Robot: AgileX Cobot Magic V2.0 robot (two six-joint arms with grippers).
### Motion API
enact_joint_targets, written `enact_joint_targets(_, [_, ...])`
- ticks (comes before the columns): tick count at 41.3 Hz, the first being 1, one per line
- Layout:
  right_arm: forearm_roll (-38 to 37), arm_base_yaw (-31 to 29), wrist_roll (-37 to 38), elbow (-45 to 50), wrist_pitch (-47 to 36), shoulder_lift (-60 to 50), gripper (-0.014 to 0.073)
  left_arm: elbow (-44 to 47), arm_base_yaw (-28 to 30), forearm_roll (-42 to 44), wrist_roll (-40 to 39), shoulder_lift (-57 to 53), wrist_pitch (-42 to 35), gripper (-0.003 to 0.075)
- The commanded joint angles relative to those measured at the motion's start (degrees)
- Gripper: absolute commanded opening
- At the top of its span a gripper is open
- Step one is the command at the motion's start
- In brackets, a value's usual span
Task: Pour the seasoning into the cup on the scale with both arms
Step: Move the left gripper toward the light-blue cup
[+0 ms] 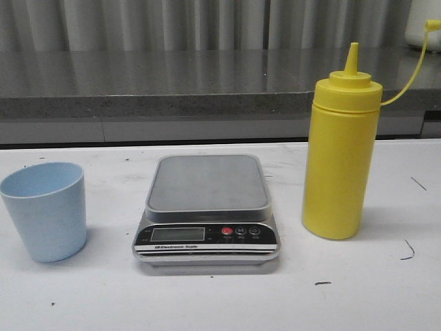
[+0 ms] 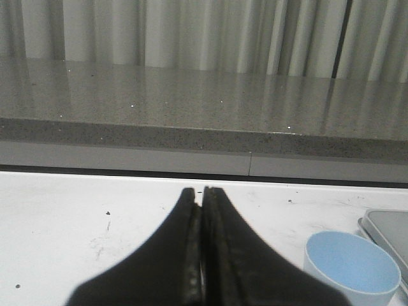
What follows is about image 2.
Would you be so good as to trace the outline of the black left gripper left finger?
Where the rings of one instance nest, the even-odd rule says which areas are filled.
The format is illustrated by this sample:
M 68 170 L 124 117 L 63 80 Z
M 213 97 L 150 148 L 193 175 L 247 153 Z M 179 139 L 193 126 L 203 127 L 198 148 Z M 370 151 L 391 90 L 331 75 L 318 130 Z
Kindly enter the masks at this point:
M 201 208 L 182 190 L 158 229 L 126 259 L 77 287 L 68 305 L 201 305 Z

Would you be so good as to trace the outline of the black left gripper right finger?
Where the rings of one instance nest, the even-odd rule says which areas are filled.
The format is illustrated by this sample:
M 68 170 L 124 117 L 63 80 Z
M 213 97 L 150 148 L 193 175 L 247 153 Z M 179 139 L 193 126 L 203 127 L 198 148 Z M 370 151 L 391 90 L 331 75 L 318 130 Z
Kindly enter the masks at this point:
M 203 193 L 202 258 L 207 305 L 350 304 L 272 249 L 221 188 Z

